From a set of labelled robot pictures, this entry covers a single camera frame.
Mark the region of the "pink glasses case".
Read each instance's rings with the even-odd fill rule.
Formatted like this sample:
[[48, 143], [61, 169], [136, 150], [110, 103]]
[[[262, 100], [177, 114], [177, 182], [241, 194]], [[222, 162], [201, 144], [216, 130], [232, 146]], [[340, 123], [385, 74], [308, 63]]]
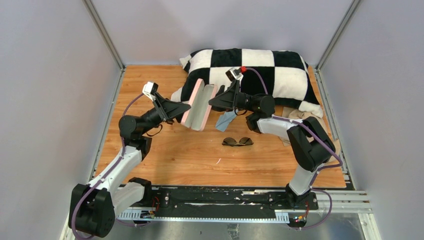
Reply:
[[214, 84], [205, 84], [204, 80], [199, 78], [188, 100], [190, 109], [182, 115], [181, 124], [194, 131], [203, 131], [212, 106], [209, 100], [216, 96], [218, 88]]

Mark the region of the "blue lens cloth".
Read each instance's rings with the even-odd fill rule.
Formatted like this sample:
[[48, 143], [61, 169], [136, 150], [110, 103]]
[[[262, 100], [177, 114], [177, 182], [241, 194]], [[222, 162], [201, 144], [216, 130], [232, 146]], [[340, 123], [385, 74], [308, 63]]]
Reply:
[[229, 124], [237, 117], [236, 112], [227, 111], [221, 116], [219, 116], [215, 128], [220, 132], [225, 132], [228, 128]]

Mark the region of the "dark aviator sunglasses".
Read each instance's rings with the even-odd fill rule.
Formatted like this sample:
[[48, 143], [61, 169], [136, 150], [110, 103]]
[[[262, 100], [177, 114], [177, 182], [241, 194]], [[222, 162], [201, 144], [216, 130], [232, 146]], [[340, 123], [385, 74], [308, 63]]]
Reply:
[[243, 146], [251, 146], [254, 142], [250, 137], [242, 137], [239, 140], [235, 140], [232, 137], [226, 137], [222, 141], [223, 146], [229, 146], [229, 147], [243, 147]]

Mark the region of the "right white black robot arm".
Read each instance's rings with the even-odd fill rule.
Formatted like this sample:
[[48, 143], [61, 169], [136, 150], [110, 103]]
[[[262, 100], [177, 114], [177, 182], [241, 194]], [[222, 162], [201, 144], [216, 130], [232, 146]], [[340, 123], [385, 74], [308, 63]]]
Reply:
[[238, 80], [233, 81], [226, 91], [216, 95], [208, 103], [226, 111], [250, 111], [246, 123], [251, 131], [275, 135], [289, 141], [297, 168], [285, 188], [285, 201], [292, 209], [301, 207], [310, 195], [318, 173], [327, 167], [331, 157], [337, 156], [332, 140], [318, 119], [276, 116], [275, 99], [271, 95], [241, 92]]

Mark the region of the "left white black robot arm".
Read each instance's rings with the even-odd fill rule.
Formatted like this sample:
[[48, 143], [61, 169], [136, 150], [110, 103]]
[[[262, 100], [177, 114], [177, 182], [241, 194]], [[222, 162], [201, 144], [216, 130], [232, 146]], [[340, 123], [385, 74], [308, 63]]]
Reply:
[[111, 231], [115, 219], [132, 204], [149, 206], [153, 201], [152, 184], [134, 178], [123, 188], [121, 183], [150, 151], [148, 134], [162, 123], [171, 123], [191, 106], [171, 101], [155, 93], [150, 98], [153, 108], [141, 116], [123, 113], [119, 120], [121, 149], [114, 160], [86, 184], [77, 184], [70, 198], [68, 226], [77, 240], [103, 238]]

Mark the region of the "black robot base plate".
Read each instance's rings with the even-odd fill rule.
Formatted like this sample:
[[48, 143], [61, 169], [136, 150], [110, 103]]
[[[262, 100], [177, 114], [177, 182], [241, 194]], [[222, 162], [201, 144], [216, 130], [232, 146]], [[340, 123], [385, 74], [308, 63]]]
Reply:
[[313, 192], [310, 192], [305, 202], [291, 207], [286, 201], [285, 187], [153, 185], [149, 196], [149, 199], [138, 201], [132, 206], [147, 208], [154, 215], [167, 209], [189, 210], [197, 206], [224, 206], [229, 209], [254, 206], [299, 215], [319, 208]]

